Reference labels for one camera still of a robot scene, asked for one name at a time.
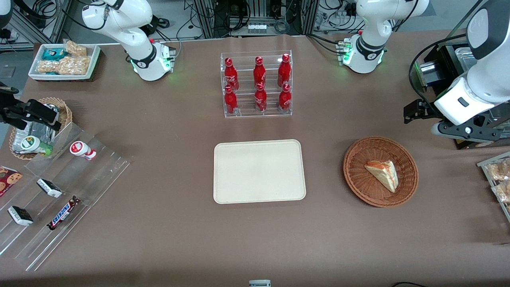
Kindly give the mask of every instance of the white tray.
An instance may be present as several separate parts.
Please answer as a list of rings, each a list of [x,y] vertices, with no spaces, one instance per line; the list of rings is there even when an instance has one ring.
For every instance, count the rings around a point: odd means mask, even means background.
[[[39,47],[37,54],[35,55],[34,62],[32,62],[32,66],[30,67],[29,77],[34,80],[44,80],[44,81],[71,81],[71,80],[87,80],[92,76],[92,72],[94,71],[94,67],[96,65],[97,59],[99,58],[99,52],[101,52],[101,48],[96,44],[80,44],[87,48],[87,56],[90,57],[89,68],[85,75],[52,75],[52,74],[41,74],[37,71],[37,66],[39,65],[39,61],[42,58],[42,54],[46,49],[55,49],[55,48],[63,48],[64,44],[43,44]]]
[[[217,203],[301,200],[306,194],[297,140],[228,142],[215,147]]]

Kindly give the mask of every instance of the brown table surface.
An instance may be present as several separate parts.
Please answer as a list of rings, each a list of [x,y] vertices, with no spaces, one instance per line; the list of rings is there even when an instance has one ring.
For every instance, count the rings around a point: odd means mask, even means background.
[[[93,83],[29,79],[25,100],[62,98],[75,123],[132,164],[39,271],[0,257],[0,285],[508,286],[508,222],[475,165],[508,148],[457,151],[431,135],[437,120],[403,123],[402,108],[417,98],[410,61],[444,35],[395,33],[368,75],[339,67],[306,37],[279,36],[186,42],[175,72],[156,82],[133,73],[119,45],[101,48]],[[285,49],[294,57],[292,117],[225,119],[220,53]],[[418,190],[400,207],[371,207],[344,180],[345,151],[373,135],[398,141],[418,165]],[[218,143],[289,138],[302,146],[303,200],[214,202]],[[0,155],[12,168],[27,163],[7,140]]]

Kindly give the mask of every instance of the clear acrylic shelf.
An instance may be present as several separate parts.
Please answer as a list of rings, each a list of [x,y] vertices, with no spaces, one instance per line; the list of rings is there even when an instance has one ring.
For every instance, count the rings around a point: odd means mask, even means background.
[[[72,155],[69,147],[76,140],[95,149],[97,157],[88,161]],[[7,192],[13,192],[11,197],[0,201],[0,253],[14,249],[18,254],[16,260],[27,271],[41,266],[129,165],[74,123],[67,125],[50,144],[54,146],[53,153],[48,157],[37,155],[25,165],[28,171],[22,171],[23,178]],[[39,178],[51,181],[63,194],[59,198],[47,195],[36,184]],[[81,202],[55,230],[50,230],[46,225],[73,195]],[[25,208],[34,223],[28,227],[17,225],[7,212],[12,205]]]
[[[278,87],[278,68],[282,62],[282,55],[287,53],[290,55],[290,65],[292,67],[293,56],[291,50],[285,51],[264,51],[264,52],[240,52],[240,53],[221,53],[220,58],[220,76],[221,89],[223,98],[223,114],[225,117],[255,117],[255,116],[291,116],[292,103],[287,113],[278,111],[278,100],[282,88]],[[253,69],[255,68],[255,57],[261,56],[264,59],[264,67],[266,68],[266,93],[267,93],[267,109],[259,112],[255,109],[255,86],[253,82]],[[239,90],[235,92],[237,96],[237,105],[239,112],[237,114],[229,114],[225,104],[225,59],[232,58],[234,67],[237,70],[239,78]],[[289,84],[290,92],[294,99],[293,69],[290,72]]]

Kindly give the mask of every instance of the packaged bread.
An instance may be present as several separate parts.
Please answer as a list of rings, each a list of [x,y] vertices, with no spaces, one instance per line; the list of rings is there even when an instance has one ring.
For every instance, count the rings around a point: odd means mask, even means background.
[[[510,162],[508,160],[486,164],[485,168],[492,180],[510,179]]]
[[[397,171],[392,161],[369,161],[365,168],[377,178],[389,191],[395,192],[398,186]]]
[[[76,44],[75,42],[64,39],[65,51],[77,57],[85,57],[87,55],[87,48]]]
[[[37,71],[41,74],[57,73],[59,70],[59,66],[60,66],[59,61],[40,60],[39,64],[37,64]]]
[[[60,60],[58,73],[61,75],[85,75],[89,68],[89,57],[64,57]]]
[[[492,188],[498,200],[502,203],[510,203],[510,182],[502,181]]]

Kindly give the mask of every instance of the foil package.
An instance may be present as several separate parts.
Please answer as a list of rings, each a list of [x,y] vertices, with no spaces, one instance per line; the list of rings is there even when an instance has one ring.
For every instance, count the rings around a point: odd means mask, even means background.
[[[59,113],[59,108],[52,104],[44,104],[46,107]],[[48,143],[53,140],[56,132],[51,128],[36,122],[27,122],[27,126],[24,130],[16,129],[14,140],[12,142],[12,151],[17,154],[28,154],[29,151],[24,150],[21,147],[21,141],[27,136],[31,135],[39,138],[42,142]]]

